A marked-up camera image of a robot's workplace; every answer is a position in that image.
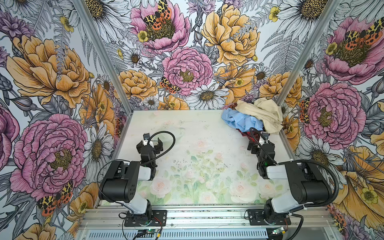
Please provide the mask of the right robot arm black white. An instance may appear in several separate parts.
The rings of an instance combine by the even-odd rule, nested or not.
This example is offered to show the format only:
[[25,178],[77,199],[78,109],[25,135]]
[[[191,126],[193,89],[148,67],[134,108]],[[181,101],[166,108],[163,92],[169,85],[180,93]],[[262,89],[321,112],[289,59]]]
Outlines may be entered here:
[[311,207],[323,207],[333,202],[340,190],[338,178],[322,163],[312,160],[274,161],[275,145],[261,145],[250,140],[248,150],[258,159],[259,175],[265,180],[286,180],[289,189],[266,201],[263,220],[269,224],[287,218],[289,214]]

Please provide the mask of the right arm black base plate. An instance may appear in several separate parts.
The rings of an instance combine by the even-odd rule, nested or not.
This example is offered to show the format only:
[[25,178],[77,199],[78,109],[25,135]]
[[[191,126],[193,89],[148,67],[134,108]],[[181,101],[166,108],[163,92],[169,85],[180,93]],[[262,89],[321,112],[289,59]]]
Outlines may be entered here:
[[244,218],[249,221],[251,226],[289,226],[291,220],[287,214],[267,213],[261,209],[246,210]]

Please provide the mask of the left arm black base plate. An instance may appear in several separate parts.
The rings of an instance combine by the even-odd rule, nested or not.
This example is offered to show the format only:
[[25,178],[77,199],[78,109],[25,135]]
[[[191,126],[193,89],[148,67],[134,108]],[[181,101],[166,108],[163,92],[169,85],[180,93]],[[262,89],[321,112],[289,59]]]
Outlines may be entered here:
[[124,220],[124,227],[165,227],[168,211],[152,210],[142,215],[128,215]]

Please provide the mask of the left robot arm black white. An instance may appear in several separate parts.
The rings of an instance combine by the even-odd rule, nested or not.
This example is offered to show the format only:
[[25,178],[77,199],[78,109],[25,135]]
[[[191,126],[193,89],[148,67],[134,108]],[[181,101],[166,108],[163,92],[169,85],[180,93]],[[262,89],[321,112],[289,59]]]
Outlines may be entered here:
[[156,175],[156,154],[163,151],[161,140],[142,141],[137,145],[141,161],[116,160],[111,162],[99,189],[99,198],[118,203],[135,217],[150,219],[152,206],[149,200],[137,193],[139,181],[152,181]]

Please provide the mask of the red black plaid cloth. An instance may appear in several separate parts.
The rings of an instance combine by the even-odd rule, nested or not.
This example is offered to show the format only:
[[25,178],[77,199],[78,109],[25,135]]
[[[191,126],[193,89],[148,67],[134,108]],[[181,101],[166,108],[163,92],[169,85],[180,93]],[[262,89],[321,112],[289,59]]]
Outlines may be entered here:
[[238,130],[238,132],[240,132],[240,134],[243,137],[248,138],[249,142],[256,143],[256,142],[258,142],[260,140],[259,134],[256,133],[255,131],[253,131],[253,132],[242,132],[241,130]]

